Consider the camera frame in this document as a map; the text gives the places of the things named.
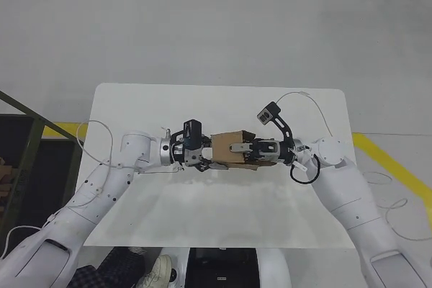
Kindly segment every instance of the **white tabletop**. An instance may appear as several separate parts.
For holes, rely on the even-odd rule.
[[[101,84],[90,119],[101,120],[112,130],[114,156],[126,131],[163,137],[161,127],[176,132],[192,118],[202,123],[208,136],[247,130],[260,138],[282,139],[273,124],[263,126],[256,115],[289,91],[310,94],[333,135],[345,143],[346,156],[355,160],[346,99],[334,89]],[[307,141],[328,135],[309,99],[292,94],[279,106],[295,138]],[[90,124],[85,147],[98,158],[106,158],[108,132]],[[78,186],[95,167],[84,155]],[[85,245],[353,248],[346,231],[321,205],[312,187],[293,182],[289,168],[281,164],[258,171],[201,173],[187,168],[177,174],[137,175]]]

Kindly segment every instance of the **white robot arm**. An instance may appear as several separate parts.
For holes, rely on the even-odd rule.
[[[169,138],[155,138],[144,132],[126,134],[120,158],[111,167],[99,164],[42,230],[0,260],[0,287],[67,287],[77,269],[82,245],[129,187],[135,171],[171,163],[169,152],[150,161],[152,143],[160,153],[164,146],[169,147]]]
[[[413,258],[380,215],[366,179],[355,163],[344,157],[334,138],[309,144],[321,162],[320,175],[312,183],[326,209],[346,229],[359,253],[361,272],[369,287],[432,287],[432,268]],[[307,176],[317,174],[310,156],[298,160]]]

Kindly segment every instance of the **floor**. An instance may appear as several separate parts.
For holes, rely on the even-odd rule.
[[[0,1],[0,89],[50,120],[80,122],[103,82],[341,89],[352,130],[432,188],[432,0]],[[391,176],[356,153],[363,172]],[[381,205],[409,200],[394,226],[430,235],[420,198],[377,181]],[[431,256],[432,243],[403,245]],[[296,287],[364,287],[349,276],[359,274],[352,251],[288,255]]]

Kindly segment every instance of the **yellow floor line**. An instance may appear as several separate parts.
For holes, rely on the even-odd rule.
[[[352,133],[355,147],[363,150],[371,159],[376,161],[398,181],[405,185],[412,193],[423,200],[424,207],[432,229],[432,189],[416,178],[405,167],[400,165],[389,154],[376,146],[367,136],[359,133]]]
[[[77,127],[80,123],[70,123],[70,122],[55,122],[55,124],[61,128],[63,128],[65,131],[69,132],[70,134],[74,135],[76,134]],[[80,130],[78,131],[78,136],[80,138],[85,138],[86,131],[88,130],[88,124],[83,124],[80,127]],[[48,126],[45,126],[45,129],[43,130],[43,136],[44,137],[63,137],[58,132],[54,131],[53,129],[49,128]]]

